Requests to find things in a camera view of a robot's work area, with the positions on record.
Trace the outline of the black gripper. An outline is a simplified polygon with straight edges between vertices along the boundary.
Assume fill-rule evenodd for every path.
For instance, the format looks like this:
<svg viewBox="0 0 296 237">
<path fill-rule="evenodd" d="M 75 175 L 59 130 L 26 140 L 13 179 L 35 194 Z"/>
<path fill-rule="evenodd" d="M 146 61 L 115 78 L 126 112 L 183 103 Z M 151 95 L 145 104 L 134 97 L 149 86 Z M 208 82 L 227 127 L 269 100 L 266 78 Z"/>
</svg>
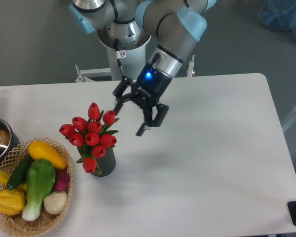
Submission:
<svg viewBox="0 0 296 237">
<path fill-rule="evenodd" d="M 135 82 L 129 77 L 123 77 L 119 82 L 113 91 L 115 96 L 113 111 L 118 115 L 123 104 L 132 98 L 133 102 L 136 102 L 141 108 L 143 107 L 141 102 L 146 101 L 148 105 L 144 105 L 142 108 L 144 122 L 138 129 L 136 136 L 142 136 L 151 127 L 160 127 L 169 110 L 169 106 L 158 102 L 171 81 L 171 77 L 165 76 L 161 71 L 153 68 L 152 64 L 146 63 Z M 131 91 L 124 94 L 127 88 L 130 88 Z M 157 108 L 157 114 L 152 118 L 152 108 L 154 106 Z"/>
</svg>

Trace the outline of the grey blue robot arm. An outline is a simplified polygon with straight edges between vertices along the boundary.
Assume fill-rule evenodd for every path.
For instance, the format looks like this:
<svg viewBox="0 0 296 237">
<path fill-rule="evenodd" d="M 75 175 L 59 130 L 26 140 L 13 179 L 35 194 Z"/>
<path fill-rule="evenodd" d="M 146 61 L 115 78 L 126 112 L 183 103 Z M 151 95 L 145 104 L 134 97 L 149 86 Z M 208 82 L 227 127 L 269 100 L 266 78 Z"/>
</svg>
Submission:
<svg viewBox="0 0 296 237">
<path fill-rule="evenodd" d="M 81 30 L 106 47 L 114 112 L 131 101 L 142 109 L 137 135 L 159 127 L 168 112 L 160 97 L 207 28 L 213 0 L 74 0 L 68 10 Z"/>
</svg>

